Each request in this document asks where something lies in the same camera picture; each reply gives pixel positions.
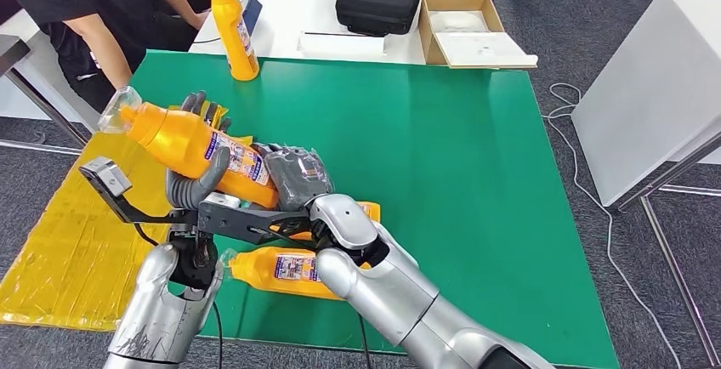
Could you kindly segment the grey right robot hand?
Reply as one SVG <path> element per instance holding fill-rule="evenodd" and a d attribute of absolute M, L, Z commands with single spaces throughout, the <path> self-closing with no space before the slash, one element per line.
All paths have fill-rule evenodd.
<path fill-rule="evenodd" d="M 281 211 L 302 210 L 317 196 L 334 192 L 332 179 L 314 149 L 275 143 L 253 143 L 278 192 Z"/>

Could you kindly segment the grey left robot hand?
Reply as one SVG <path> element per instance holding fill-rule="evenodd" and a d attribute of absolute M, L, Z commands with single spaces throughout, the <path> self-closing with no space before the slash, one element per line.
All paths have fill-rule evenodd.
<path fill-rule="evenodd" d="M 206 101 L 206 93 L 198 91 L 185 97 L 180 109 L 196 115 L 202 113 Z M 165 169 L 165 196 L 173 208 L 197 210 L 199 204 L 212 192 L 216 191 L 220 180 L 230 164 L 230 148 L 221 147 L 211 156 L 209 167 L 198 179 L 191 179 L 172 169 Z"/>

